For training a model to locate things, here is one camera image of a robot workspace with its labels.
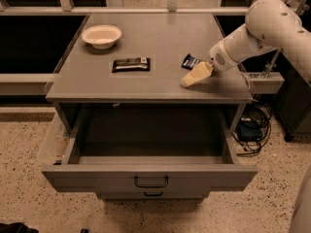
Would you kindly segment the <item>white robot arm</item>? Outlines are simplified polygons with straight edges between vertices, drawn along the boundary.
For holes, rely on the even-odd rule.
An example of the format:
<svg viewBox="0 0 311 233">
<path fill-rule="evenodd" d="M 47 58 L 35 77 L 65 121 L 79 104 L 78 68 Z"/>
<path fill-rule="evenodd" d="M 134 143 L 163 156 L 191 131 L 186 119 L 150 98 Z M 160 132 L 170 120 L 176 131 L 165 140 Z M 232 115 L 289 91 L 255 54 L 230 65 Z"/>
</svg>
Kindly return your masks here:
<svg viewBox="0 0 311 233">
<path fill-rule="evenodd" d="M 256 0 L 243 27 L 221 40 L 220 50 L 231 65 L 259 54 L 260 46 L 274 47 L 290 61 L 308 84 L 311 34 L 298 15 L 281 0 Z M 311 153 L 300 144 L 291 151 L 274 141 L 277 156 L 258 159 L 259 173 L 245 196 L 223 202 L 213 212 L 218 221 L 200 233 L 311 233 Z"/>
</svg>

